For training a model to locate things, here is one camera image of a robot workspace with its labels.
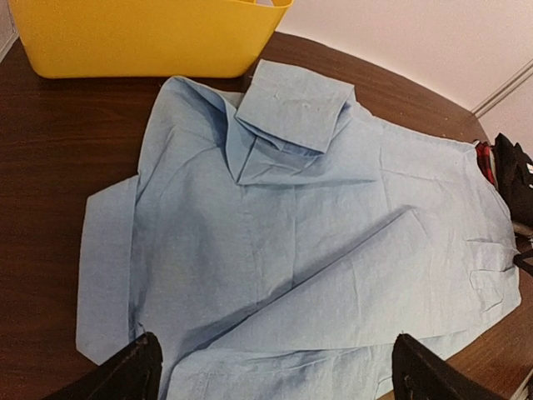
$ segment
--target black object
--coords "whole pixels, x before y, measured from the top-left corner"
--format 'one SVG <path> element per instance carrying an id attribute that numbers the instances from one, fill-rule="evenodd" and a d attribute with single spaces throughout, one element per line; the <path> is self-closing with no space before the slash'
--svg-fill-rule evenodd
<path id="1" fill-rule="evenodd" d="M 407 334 L 394 343 L 395 400 L 504 400 L 450 367 Z"/>
<path id="2" fill-rule="evenodd" d="M 533 174 L 527 167 L 528 163 L 533 167 L 533 161 L 519 143 L 513 146 L 501 133 L 492 151 L 498 190 L 511 211 L 511 219 L 533 228 Z"/>
<path id="3" fill-rule="evenodd" d="M 526 262 L 528 258 L 533 258 L 533 249 L 522 254 L 517 254 L 513 259 L 513 262 L 517 267 L 522 268 L 533 277 L 533 265 Z"/>
<path id="4" fill-rule="evenodd" d="M 145 333 L 94 371 L 43 400 L 157 400 L 161 370 L 161 346 L 153 333 Z"/>

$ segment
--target baseboard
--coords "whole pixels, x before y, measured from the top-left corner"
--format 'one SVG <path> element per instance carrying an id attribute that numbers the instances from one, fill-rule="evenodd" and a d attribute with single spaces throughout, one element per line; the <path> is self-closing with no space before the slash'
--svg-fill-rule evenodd
<path id="1" fill-rule="evenodd" d="M 13 32 L 9 39 L 7 40 L 6 44 L 4 44 L 3 47 L 0 48 L 0 63 L 2 62 L 3 58 L 6 57 L 7 52 L 11 48 L 11 46 L 15 43 L 15 41 L 18 39 L 18 33 Z"/>
<path id="2" fill-rule="evenodd" d="M 483 100 L 472 113 L 480 118 L 488 113 L 496 104 L 513 93 L 522 83 L 533 75 L 533 60 L 529 61 L 520 71 L 511 77 L 507 82 L 501 85 L 489 97 Z"/>

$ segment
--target white wall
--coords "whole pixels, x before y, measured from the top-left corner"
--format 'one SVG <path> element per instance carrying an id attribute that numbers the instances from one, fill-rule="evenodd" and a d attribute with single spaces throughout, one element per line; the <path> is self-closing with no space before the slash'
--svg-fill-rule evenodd
<path id="1" fill-rule="evenodd" d="M 12 25 L 11 15 L 7 0 L 0 0 L 0 62 L 11 47 L 15 37 L 15 28 Z"/>
<path id="2" fill-rule="evenodd" d="M 279 27 L 473 109 L 533 59 L 532 0 L 295 0 Z"/>
<path id="3" fill-rule="evenodd" d="M 533 77 L 480 118 L 490 140 L 503 133 L 533 157 Z"/>

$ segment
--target yellow plastic tub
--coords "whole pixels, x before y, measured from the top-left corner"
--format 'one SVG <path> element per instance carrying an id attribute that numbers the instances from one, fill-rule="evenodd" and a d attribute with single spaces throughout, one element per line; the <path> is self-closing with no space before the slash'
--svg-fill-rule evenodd
<path id="1" fill-rule="evenodd" d="M 10 0 L 45 78 L 233 78 L 267 44 L 292 0 Z"/>

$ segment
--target blue button-up shirt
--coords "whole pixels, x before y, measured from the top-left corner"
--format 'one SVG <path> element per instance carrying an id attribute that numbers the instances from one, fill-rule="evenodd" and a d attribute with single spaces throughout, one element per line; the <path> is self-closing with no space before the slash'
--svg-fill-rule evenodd
<path id="1" fill-rule="evenodd" d="M 472 145 L 298 67 L 172 78 L 138 175 L 87 202 L 77 345 L 154 332 L 170 400 L 374 398 L 399 333 L 446 358 L 519 304 L 515 254 Z"/>

